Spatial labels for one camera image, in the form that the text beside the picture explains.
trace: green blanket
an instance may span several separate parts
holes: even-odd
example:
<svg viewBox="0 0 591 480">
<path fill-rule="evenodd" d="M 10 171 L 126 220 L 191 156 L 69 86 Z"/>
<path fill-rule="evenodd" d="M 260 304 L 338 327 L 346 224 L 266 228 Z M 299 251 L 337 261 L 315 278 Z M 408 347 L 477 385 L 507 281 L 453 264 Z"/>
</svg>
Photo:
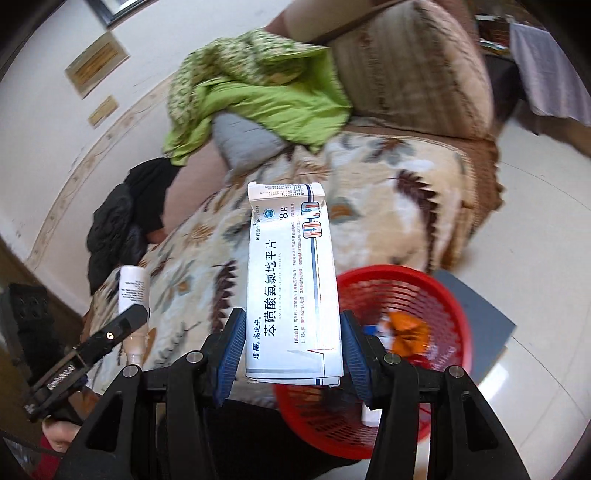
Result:
<svg viewBox="0 0 591 480">
<path fill-rule="evenodd" d="M 168 96 L 173 130 L 164 150 L 174 165 L 206 142 L 212 115 L 223 109 L 317 151 L 347 121 L 350 103 L 328 47 L 253 30 L 183 61 Z"/>
</svg>

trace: red wastebasket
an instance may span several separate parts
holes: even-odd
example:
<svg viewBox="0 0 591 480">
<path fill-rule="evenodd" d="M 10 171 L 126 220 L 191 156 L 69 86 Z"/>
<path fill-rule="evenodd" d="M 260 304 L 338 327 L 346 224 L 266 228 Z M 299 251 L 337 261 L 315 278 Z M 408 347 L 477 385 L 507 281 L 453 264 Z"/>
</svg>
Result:
<svg viewBox="0 0 591 480">
<path fill-rule="evenodd" d="M 443 371 L 472 366 L 472 335 L 460 304 L 437 280 L 412 268 L 373 265 L 337 278 L 341 311 L 353 310 L 361 325 L 375 325 L 388 312 L 407 312 L 430 326 L 425 353 L 431 368 Z M 280 412 L 291 429 L 310 445 L 331 455 L 370 458 L 378 429 L 361 423 L 361 402 L 328 409 L 322 388 L 275 385 Z M 419 410 L 421 440 L 429 434 L 430 406 Z"/>
</svg>

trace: human hand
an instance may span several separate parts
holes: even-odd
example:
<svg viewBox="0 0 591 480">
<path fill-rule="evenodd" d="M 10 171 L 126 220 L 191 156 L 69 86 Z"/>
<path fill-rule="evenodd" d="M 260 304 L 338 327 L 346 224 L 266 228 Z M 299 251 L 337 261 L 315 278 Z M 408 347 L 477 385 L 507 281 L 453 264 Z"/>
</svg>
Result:
<svg viewBox="0 0 591 480">
<path fill-rule="evenodd" d="M 65 453 L 74 441 L 74 437 L 80 430 L 80 426 L 69 421 L 55 420 L 47 417 L 41 424 L 43 435 L 49 441 L 49 445 L 56 452 Z"/>
<path fill-rule="evenodd" d="M 69 402 L 80 418 L 84 420 L 93 410 L 99 399 L 100 395 L 97 395 L 88 387 L 83 387 L 81 391 L 75 392 L 69 398 Z M 80 430 L 80 426 L 74 423 L 56 420 L 51 417 L 43 420 L 41 427 L 43 428 L 43 435 L 49 441 L 51 448 L 60 453 L 66 452 Z"/>
</svg>

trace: white tile floor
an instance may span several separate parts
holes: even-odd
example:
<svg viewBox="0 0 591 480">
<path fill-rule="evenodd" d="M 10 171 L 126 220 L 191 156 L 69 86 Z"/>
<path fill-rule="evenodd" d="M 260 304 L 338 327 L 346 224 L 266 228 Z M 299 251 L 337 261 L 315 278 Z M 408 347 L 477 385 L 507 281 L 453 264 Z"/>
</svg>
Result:
<svg viewBox="0 0 591 480">
<path fill-rule="evenodd" d="M 591 159 L 513 119 L 498 144 L 505 205 L 454 273 L 517 325 L 480 387 L 532 480 L 550 480 L 591 419 Z M 415 480 L 427 461 L 428 441 Z M 362 479 L 367 464 L 321 479 Z"/>
</svg>

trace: gray pillow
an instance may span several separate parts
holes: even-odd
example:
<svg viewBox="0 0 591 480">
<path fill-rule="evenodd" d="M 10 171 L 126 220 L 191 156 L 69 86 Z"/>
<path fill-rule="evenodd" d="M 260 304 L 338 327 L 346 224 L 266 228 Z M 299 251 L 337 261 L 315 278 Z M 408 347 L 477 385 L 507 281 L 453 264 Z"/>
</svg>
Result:
<svg viewBox="0 0 591 480">
<path fill-rule="evenodd" d="M 213 117 L 212 136 L 232 177 L 257 168 L 289 145 L 256 122 L 226 111 Z"/>
</svg>

